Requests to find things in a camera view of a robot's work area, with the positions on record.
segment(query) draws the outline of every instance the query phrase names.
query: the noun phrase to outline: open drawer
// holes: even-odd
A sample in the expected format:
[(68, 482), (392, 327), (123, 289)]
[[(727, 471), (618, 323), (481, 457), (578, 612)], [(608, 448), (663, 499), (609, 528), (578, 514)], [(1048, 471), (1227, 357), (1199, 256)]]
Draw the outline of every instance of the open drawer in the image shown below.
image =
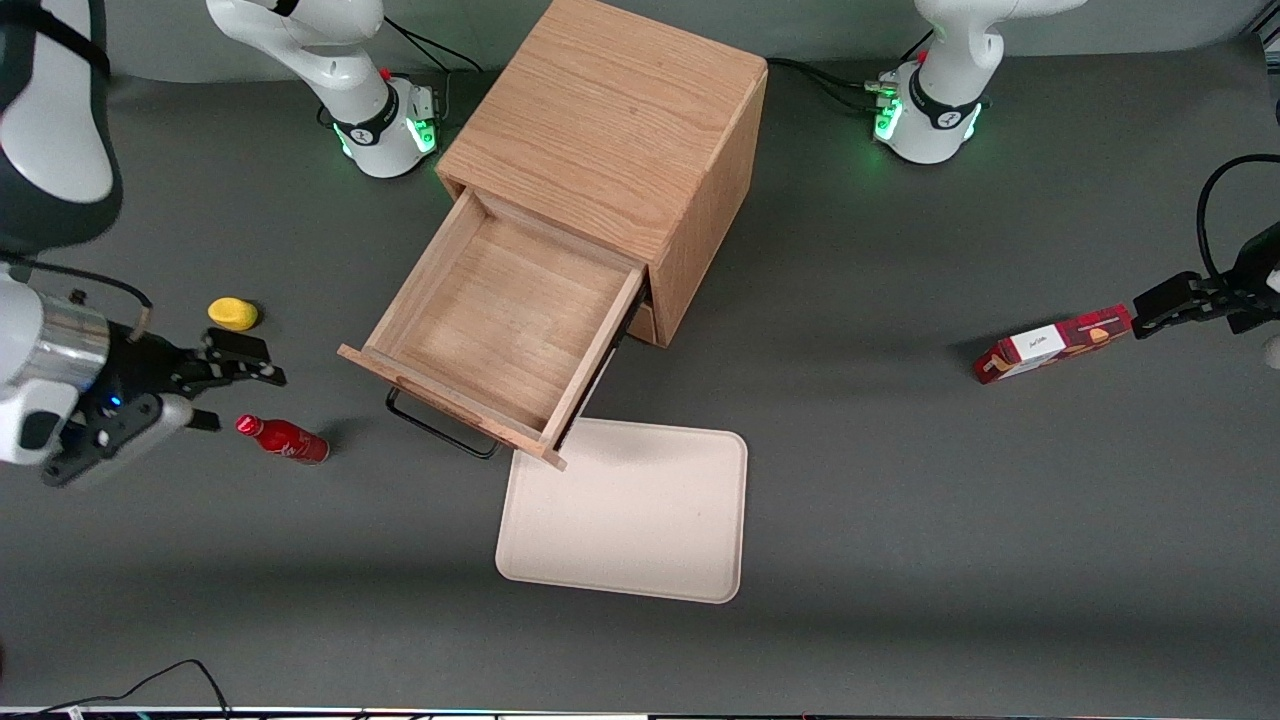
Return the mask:
[(557, 448), (644, 279), (643, 263), (468, 188), (364, 348), (338, 354), (563, 469)]

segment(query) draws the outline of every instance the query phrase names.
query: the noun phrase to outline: white tray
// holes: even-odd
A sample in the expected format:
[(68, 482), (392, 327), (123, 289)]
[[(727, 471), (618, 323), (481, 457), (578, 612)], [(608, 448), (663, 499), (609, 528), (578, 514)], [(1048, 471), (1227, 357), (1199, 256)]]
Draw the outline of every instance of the white tray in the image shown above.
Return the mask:
[(515, 454), (495, 557), (504, 578), (712, 603), (737, 594), (741, 437), (581, 419), (561, 456), (563, 473)]

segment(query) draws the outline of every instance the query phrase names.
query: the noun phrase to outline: red bottle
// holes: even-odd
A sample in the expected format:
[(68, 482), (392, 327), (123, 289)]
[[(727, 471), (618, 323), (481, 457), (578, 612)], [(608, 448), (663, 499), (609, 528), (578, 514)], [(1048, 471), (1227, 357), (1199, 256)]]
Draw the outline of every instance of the red bottle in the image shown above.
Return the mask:
[(262, 450), (283, 455), (303, 465), (319, 465), (329, 459), (329, 443), (287, 420), (262, 420), (241, 415), (236, 429), (257, 441)]

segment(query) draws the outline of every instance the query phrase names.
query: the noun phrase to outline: red box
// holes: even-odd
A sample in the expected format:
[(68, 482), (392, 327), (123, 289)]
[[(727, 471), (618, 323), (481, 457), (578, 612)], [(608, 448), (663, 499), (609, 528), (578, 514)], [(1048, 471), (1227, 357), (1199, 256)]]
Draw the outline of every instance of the red box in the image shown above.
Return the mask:
[(1006, 337), (973, 364), (973, 372), (983, 384), (993, 383), (1106, 347), (1132, 329), (1129, 309), (1115, 305)]

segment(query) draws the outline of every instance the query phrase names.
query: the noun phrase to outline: white label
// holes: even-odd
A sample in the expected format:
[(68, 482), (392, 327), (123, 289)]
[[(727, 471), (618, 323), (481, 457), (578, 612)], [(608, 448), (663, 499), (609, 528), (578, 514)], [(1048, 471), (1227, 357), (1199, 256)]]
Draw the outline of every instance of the white label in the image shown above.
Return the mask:
[(1012, 341), (1014, 348), (1018, 351), (1021, 361), (1012, 370), (1005, 373), (1004, 377), (1006, 378), (1034, 370), (1056, 357), (1059, 352), (1066, 350), (1066, 341), (1062, 340), (1062, 333), (1057, 332), (1056, 325), (1046, 325), (1015, 334), (1009, 340)]

